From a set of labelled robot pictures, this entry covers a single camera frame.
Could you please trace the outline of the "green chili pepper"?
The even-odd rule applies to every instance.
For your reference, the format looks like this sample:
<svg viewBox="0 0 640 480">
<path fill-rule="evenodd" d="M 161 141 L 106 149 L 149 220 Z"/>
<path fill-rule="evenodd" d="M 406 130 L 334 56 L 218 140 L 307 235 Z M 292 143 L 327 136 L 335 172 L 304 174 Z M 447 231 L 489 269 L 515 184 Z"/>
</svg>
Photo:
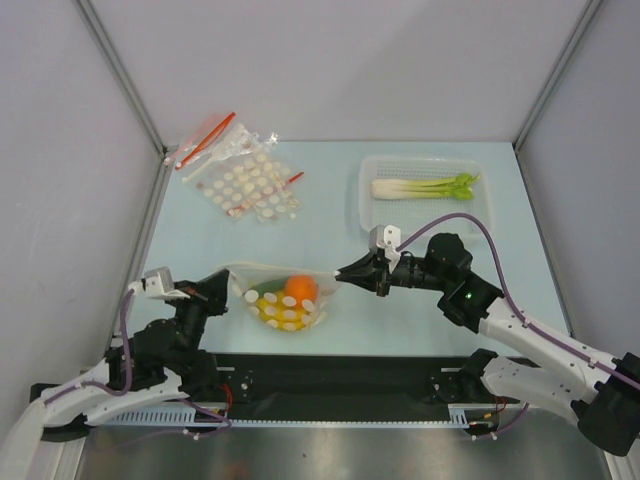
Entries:
<svg viewBox="0 0 640 480">
<path fill-rule="evenodd" d="M 279 291 L 283 291 L 287 284 L 289 277 L 272 278 L 268 280 L 259 281 L 249 287 L 250 290 L 255 290 L 259 296 L 263 296 L 265 293 L 277 294 Z"/>
</svg>

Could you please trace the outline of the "orange fruit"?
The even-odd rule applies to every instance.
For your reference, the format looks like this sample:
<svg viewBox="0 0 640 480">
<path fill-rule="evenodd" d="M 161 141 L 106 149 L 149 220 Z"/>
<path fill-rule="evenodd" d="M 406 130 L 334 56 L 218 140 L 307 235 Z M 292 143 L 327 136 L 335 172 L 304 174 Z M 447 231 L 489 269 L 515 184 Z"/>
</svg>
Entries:
<svg viewBox="0 0 640 480">
<path fill-rule="evenodd" d="M 295 301 L 295 305 L 300 307 L 305 300 L 315 302 L 318 297 L 318 284 L 309 275 L 292 275 L 284 286 L 284 294 Z"/>
</svg>

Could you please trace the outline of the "yellow banana bunch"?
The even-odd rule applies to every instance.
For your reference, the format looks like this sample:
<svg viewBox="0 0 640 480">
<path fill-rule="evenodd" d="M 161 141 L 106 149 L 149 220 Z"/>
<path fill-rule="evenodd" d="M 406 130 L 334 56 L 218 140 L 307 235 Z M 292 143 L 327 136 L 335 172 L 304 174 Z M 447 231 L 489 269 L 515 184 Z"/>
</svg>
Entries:
<svg viewBox="0 0 640 480">
<path fill-rule="evenodd" d="M 283 291 L 277 294 L 265 293 L 259 296 L 255 290 L 243 295 L 249 313 L 262 324 L 287 333 L 308 330 L 322 323 L 327 314 L 315 307 L 313 302 L 305 300 L 298 307 L 291 297 Z"/>
</svg>

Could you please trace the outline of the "clear dotted zip bag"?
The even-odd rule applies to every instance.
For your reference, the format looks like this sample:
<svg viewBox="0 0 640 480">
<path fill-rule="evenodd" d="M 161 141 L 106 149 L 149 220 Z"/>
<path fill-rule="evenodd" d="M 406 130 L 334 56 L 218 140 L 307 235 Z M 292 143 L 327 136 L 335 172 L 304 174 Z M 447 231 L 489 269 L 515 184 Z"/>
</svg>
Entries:
<svg viewBox="0 0 640 480">
<path fill-rule="evenodd" d="M 228 264 L 231 292 L 248 314 L 280 332 L 310 330 L 327 317 L 339 284 L 331 272 L 254 262 Z"/>
</svg>

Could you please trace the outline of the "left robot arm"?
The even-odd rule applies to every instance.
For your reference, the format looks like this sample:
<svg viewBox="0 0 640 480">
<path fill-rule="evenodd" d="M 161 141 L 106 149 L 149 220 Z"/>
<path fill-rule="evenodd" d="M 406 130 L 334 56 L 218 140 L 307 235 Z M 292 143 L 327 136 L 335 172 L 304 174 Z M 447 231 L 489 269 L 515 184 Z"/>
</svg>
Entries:
<svg viewBox="0 0 640 480">
<path fill-rule="evenodd" d="M 120 345 L 73 380 L 33 386 L 31 401 L 44 413 L 37 439 L 80 439 L 120 414 L 165 401 L 209 401 L 217 394 L 229 400 L 215 354 L 200 346 L 207 321 L 228 311 L 229 276 L 222 268 L 198 281 L 173 281 L 161 267 L 131 282 L 120 307 Z M 127 311 L 137 296 L 160 300 L 174 313 L 129 334 Z"/>
</svg>

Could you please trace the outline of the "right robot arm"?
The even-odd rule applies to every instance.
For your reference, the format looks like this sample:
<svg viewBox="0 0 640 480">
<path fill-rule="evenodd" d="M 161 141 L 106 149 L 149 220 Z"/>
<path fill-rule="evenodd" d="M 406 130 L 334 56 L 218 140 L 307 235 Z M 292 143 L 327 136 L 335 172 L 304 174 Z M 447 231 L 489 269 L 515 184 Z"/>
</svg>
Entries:
<svg viewBox="0 0 640 480">
<path fill-rule="evenodd" d="M 472 255 L 456 234 L 440 233 L 424 256 L 400 253 L 374 237 L 368 253 L 335 273 L 337 281 L 380 297 L 393 287 L 438 291 L 437 307 L 453 324 L 500 342 L 529 360 L 519 366 L 491 351 L 469 359 L 461 376 L 473 401 L 491 394 L 558 415 L 601 450 L 627 455 L 639 438 L 639 358 L 598 350 L 528 316 L 471 269 Z"/>
</svg>

